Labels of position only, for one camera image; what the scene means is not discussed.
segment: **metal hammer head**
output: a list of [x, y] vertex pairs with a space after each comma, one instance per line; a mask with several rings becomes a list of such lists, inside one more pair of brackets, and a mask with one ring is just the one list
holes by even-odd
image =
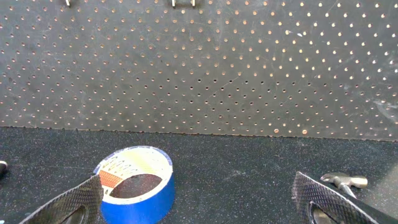
[[342, 185], [348, 187], [354, 186], [361, 189], [365, 188], [368, 185], [368, 180], [366, 177], [363, 176], [350, 177], [347, 174], [339, 172], [325, 174], [321, 177], [321, 180], [335, 184], [336, 187], [339, 189], [341, 188]]

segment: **pegboard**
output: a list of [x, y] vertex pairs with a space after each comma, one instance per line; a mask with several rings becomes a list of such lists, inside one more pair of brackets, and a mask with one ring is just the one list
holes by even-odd
[[398, 1], [3, 0], [0, 123], [398, 139]]

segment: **blue tape outer surface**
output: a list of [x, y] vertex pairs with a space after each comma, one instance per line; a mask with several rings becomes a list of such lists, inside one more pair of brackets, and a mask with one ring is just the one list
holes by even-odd
[[[154, 147], [150, 148], [162, 153], [168, 159], [169, 164], [172, 166], [170, 157], [164, 151]], [[103, 161], [106, 161], [108, 158], [114, 156], [120, 151], [116, 151], [115, 153], [109, 155]], [[99, 172], [101, 163], [94, 170], [94, 173]], [[125, 205], [117, 205], [103, 201], [101, 205], [101, 211], [105, 221], [109, 224], [151, 224], [160, 221], [163, 217], [166, 216], [166, 214], [172, 207], [174, 197], [174, 173], [172, 173], [171, 178], [169, 179], [169, 182], [166, 184], [166, 186], [154, 196], [138, 203], [130, 203]]]

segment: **black object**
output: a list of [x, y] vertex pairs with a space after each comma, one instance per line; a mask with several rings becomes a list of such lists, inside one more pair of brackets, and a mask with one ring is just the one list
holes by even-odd
[[100, 177], [93, 175], [39, 207], [20, 224], [93, 224], [102, 198]]
[[3, 173], [6, 172], [6, 169], [7, 169], [7, 162], [0, 161], [0, 177], [3, 175]]
[[297, 172], [293, 183], [293, 199], [302, 223], [332, 223], [317, 220], [319, 214], [335, 223], [398, 223], [361, 201], [340, 192], [332, 185]]

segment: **hammer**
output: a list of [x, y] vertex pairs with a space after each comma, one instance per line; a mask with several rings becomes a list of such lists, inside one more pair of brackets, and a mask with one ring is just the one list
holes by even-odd
[[349, 175], [340, 172], [325, 174], [321, 177], [321, 180], [335, 184], [338, 189], [344, 191], [346, 194], [348, 194], [353, 198], [356, 197], [350, 189], [351, 186], [363, 189], [368, 185], [368, 180], [366, 177], [363, 176], [350, 177]]

